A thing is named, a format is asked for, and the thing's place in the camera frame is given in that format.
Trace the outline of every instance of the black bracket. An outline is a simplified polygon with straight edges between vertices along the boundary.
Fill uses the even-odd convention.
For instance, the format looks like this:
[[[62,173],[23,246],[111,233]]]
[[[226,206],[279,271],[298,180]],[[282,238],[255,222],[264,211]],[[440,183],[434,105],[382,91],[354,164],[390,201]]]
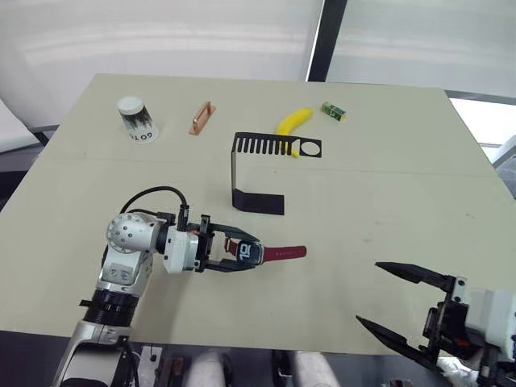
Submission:
[[[248,193],[236,188],[236,153],[255,153],[261,155],[292,154],[292,146],[299,142],[299,156],[318,157],[323,155],[320,139],[306,139],[295,135],[269,135],[265,133],[237,132],[231,148],[231,197],[233,207],[246,212],[259,214],[285,214],[285,197],[270,193]],[[318,146],[315,154],[306,153],[303,144]]]

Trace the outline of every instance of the white wall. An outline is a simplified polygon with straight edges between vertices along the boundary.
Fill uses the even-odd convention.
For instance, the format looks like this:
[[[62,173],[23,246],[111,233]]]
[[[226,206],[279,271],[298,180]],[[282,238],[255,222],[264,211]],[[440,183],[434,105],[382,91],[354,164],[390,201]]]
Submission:
[[[327,80],[516,97],[516,2],[348,0]]]
[[[322,0],[2,0],[0,98],[60,123],[95,73],[303,81]]]

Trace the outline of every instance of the yellow banana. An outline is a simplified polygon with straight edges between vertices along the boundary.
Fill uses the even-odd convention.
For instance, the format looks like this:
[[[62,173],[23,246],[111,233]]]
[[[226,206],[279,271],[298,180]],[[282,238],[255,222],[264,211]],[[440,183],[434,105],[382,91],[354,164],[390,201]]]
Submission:
[[[290,135],[290,132],[309,119],[313,112],[314,111],[309,107],[303,107],[302,109],[290,113],[278,124],[276,134]],[[292,150],[292,156],[298,158],[299,152]]]

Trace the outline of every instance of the white table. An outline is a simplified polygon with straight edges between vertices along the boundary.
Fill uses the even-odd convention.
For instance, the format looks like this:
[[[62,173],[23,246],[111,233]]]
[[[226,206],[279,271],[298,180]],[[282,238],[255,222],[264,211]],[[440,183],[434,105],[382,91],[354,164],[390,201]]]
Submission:
[[[156,141],[134,144],[123,132],[115,103],[126,94],[143,97],[161,127]],[[208,99],[216,112],[189,135]],[[318,111],[325,101],[346,120]],[[234,209],[234,132],[272,133],[303,106],[314,116],[295,134],[321,139],[322,159],[238,155],[238,187],[284,194],[285,216]],[[268,246],[305,244],[308,256],[176,276],[157,256],[135,340],[388,353],[361,314],[424,343],[427,310],[443,293],[378,260],[516,291],[514,201],[442,90],[98,75],[0,214],[0,329],[70,335],[85,312],[78,302],[94,291],[108,222],[130,196],[162,184],[183,191],[191,221],[210,214]],[[138,203],[177,206],[167,193]]]

